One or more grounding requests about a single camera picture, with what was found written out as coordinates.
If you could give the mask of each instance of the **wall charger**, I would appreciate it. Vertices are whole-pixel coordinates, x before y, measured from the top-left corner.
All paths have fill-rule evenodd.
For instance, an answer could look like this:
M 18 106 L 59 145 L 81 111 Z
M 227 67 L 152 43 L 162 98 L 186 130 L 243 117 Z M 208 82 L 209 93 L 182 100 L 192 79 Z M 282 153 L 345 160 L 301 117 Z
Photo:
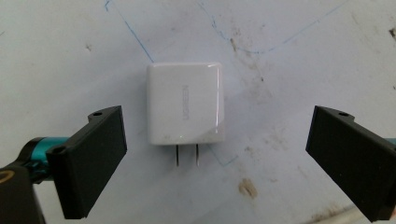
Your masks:
M 148 140 L 157 146 L 224 141 L 220 63 L 153 63 L 148 66 Z

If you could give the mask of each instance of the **black clamp jaw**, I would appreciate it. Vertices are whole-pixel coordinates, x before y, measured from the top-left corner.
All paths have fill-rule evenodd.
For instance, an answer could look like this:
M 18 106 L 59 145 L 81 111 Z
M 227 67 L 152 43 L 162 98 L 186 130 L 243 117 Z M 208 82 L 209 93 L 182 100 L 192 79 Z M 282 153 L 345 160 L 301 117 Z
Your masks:
M 354 122 L 316 106 L 306 151 L 372 222 L 389 220 L 396 205 L 396 146 Z
M 0 223 L 43 224 L 33 184 L 55 182 L 64 218 L 86 217 L 127 151 L 121 106 L 94 112 L 70 138 L 35 138 L 0 169 Z

